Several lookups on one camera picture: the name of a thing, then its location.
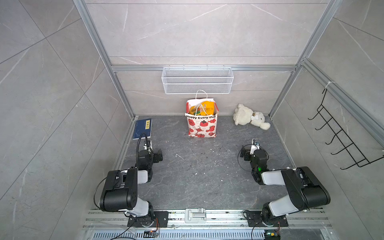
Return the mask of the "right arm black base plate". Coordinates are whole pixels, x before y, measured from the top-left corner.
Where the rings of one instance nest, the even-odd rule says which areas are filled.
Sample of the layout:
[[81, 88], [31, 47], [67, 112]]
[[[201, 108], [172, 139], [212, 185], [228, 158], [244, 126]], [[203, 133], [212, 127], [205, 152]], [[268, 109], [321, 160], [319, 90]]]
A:
[[267, 213], [264, 209], [262, 211], [249, 211], [244, 210], [243, 216], [248, 222], [249, 227], [288, 227], [286, 216], [275, 217]]

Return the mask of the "red white paper gift bag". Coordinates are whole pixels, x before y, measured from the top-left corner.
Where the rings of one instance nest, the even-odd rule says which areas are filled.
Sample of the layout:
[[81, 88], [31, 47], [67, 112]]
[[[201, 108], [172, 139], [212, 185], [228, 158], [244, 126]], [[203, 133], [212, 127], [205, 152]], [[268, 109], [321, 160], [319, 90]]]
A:
[[[213, 116], [194, 116], [189, 114], [191, 106], [195, 106], [204, 101], [215, 103], [215, 114]], [[195, 98], [190, 99], [186, 103], [186, 113], [188, 121], [189, 133], [192, 138], [215, 138], [217, 136], [219, 108], [214, 99], [208, 98], [208, 94], [203, 90], [196, 92]]]

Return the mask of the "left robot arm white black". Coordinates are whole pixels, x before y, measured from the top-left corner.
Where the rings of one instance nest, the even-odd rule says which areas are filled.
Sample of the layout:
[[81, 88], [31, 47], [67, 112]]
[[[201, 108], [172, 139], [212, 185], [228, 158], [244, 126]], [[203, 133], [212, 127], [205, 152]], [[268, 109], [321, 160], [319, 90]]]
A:
[[108, 212], [123, 212], [126, 217], [143, 227], [158, 227], [153, 205], [138, 196], [138, 185], [149, 183], [153, 178], [153, 164], [163, 160], [162, 150], [152, 152], [142, 150], [137, 152], [135, 166], [126, 170], [113, 170], [108, 172], [96, 187], [104, 184], [100, 199], [93, 197], [97, 209]]

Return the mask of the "yellow snack bag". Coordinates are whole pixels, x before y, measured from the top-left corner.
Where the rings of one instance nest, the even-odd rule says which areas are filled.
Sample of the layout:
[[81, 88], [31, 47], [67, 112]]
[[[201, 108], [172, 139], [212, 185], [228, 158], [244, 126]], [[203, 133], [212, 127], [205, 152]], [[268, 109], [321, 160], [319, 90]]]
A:
[[213, 116], [215, 114], [215, 103], [204, 101], [195, 106], [191, 106], [189, 114], [194, 116]]

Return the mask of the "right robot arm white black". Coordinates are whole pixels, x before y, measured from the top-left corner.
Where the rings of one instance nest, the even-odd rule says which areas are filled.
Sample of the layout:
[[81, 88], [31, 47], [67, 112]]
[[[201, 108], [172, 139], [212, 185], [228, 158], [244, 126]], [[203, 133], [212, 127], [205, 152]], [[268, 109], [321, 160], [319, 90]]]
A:
[[266, 203], [261, 211], [261, 223], [272, 227], [282, 222], [286, 215], [328, 205], [331, 196], [308, 167], [269, 170], [269, 155], [256, 145], [243, 146], [238, 153], [251, 165], [250, 173], [261, 186], [284, 186], [287, 195]]

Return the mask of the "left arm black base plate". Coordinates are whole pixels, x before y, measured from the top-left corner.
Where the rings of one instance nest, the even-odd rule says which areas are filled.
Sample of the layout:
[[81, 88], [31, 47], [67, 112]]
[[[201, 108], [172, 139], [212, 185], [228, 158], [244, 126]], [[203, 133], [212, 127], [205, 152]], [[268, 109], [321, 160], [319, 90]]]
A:
[[169, 214], [167, 211], [155, 211], [145, 217], [133, 217], [130, 215], [127, 226], [137, 228], [166, 228], [168, 226]]

